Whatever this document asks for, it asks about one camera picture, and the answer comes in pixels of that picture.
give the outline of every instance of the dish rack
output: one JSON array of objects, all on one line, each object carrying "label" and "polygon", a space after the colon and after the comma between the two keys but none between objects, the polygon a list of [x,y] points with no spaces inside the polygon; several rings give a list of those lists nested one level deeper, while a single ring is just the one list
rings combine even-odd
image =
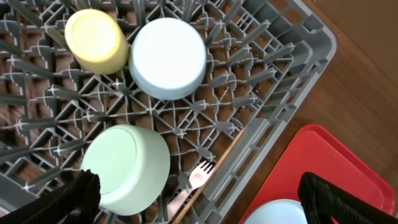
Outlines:
[{"label": "dish rack", "polygon": [[[167,202],[188,188],[193,168],[217,162],[244,129],[183,219],[220,223],[336,51],[301,0],[4,0],[0,8],[0,207],[15,210],[70,182],[112,125],[153,129],[169,146],[159,198],[132,217],[99,208],[98,223],[167,223]],[[63,30],[86,8],[114,17],[130,44],[154,19],[189,22],[207,46],[203,83],[162,101],[142,92],[127,66],[111,75],[80,67]]]}]

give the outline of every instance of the pink fork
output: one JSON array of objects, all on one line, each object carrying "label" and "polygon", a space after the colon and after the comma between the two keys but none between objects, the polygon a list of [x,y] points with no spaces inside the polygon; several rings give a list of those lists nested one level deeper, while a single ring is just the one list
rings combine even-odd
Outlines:
[{"label": "pink fork", "polygon": [[178,212],[184,201],[188,198],[188,196],[195,190],[201,187],[206,181],[210,178],[213,173],[214,168],[213,165],[207,161],[202,162],[194,168],[192,173],[189,176],[189,183],[192,188],[187,190],[182,190],[168,205],[167,205],[167,215],[169,217],[169,221],[174,217],[174,215]]}]

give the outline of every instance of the cup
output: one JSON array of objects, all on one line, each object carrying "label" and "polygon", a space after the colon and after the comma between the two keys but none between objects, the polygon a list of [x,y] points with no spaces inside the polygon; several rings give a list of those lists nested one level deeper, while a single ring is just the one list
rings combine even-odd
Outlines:
[{"label": "cup", "polygon": [[206,47],[200,34],[184,21],[156,19],[137,34],[129,56],[130,73],[148,95],[181,99],[205,76]]},{"label": "cup", "polygon": [[99,175],[100,206],[118,215],[133,215],[149,207],[164,188],[170,153],[159,133],[120,124],[94,139],[81,169]]},{"label": "cup", "polygon": [[85,69],[107,75],[128,60],[129,44],[115,20],[96,9],[74,13],[65,26],[68,47]]}]

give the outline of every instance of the red cutting board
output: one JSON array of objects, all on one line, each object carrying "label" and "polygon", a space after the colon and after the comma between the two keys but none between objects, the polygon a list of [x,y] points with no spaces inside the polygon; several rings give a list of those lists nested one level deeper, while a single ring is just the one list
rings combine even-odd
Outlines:
[{"label": "red cutting board", "polygon": [[297,189],[306,171],[390,215],[396,209],[394,191],[385,180],[325,128],[309,124],[294,136],[239,223],[266,202],[282,198],[299,200]]}]

